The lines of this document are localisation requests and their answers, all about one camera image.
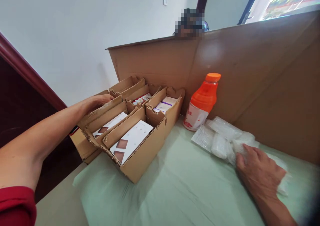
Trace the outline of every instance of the orange liquid bottle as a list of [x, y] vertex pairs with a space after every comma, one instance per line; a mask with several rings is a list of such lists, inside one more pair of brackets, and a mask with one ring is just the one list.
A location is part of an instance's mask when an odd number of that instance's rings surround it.
[[183, 125], [196, 131], [206, 120], [217, 101], [217, 87], [221, 75], [209, 73], [201, 87], [192, 95]]

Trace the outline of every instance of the white packaging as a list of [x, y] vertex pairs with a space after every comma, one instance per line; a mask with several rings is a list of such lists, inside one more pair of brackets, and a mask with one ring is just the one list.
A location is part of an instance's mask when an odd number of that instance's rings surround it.
[[242, 130], [228, 123], [220, 117], [215, 117], [211, 122], [207, 122], [208, 127], [221, 134], [228, 141], [232, 141], [240, 137], [243, 133]]
[[110, 148], [110, 152], [123, 164], [152, 129], [151, 125], [140, 120]]
[[249, 132], [243, 132], [239, 138], [232, 140], [234, 152], [246, 155], [246, 152], [243, 148], [243, 144], [254, 147], [259, 145], [259, 142], [255, 141], [255, 137], [253, 134]]
[[93, 133], [93, 136], [96, 138], [98, 136], [100, 136], [101, 134], [103, 134], [105, 131], [107, 131], [109, 128], [112, 128], [113, 126], [115, 126], [118, 122], [120, 122], [122, 119], [124, 119], [126, 116], [128, 116], [126, 113], [122, 112], [120, 113], [118, 116], [116, 116], [115, 118], [113, 118], [112, 120], [110, 120], [109, 122], [107, 122], [104, 126], [102, 126], [101, 128], [99, 128], [97, 131], [95, 131]]
[[201, 125], [199, 129], [195, 132], [191, 140], [211, 153], [214, 135], [214, 131], [212, 131], [204, 125]]
[[226, 159], [228, 147], [231, 147], [229, 141], [216, 133], [213, 138], [211, 152], [219, 158]]
[[165, 97], [155, 108], [155, 112], [166, 112], [168, 111], [177, 101], [178, 99], [172, 97]]
[[290, 182], [290, 179], [292, 178], [292, 176], [288, 173], [288, 166], [287, 164], [282, 161], [280, 158], [267, 153], [268, 157], [273, 159], [276, 164], [280, 167], [282, 167], [285, 171], [287, 171], [286, 175], [283, 177], [283, 179], [281, 180], [279, 186], [278, 186], [278, 193], [284, 195], [284, 196], [288, 196], [288, 185]]

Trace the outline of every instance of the red sleeve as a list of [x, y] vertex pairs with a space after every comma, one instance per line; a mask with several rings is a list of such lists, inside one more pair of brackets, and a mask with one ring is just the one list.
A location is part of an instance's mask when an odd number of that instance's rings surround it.
[[0, 189], [1, 226], [34, 226], [36, 216], [32, 189], [23, 186]]

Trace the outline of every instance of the bottle label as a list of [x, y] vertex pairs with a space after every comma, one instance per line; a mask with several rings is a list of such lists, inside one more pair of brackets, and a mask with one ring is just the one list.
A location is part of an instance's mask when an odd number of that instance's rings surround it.
[[189, 130], [196, 131], [204, 123], [208, 115], [208, 112], [190, 103], [183, 125]]

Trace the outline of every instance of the wall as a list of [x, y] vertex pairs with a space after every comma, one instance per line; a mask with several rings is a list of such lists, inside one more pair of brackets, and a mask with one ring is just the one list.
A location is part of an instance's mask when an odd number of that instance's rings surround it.
[[170, 36], [198, 0], [0, 0], [0, 32], [70, 106], [117, 83], [108, 51]]
[[249, 0], [208, 0], [205, 20], [210, 30], [237, 25], [248, 2]]

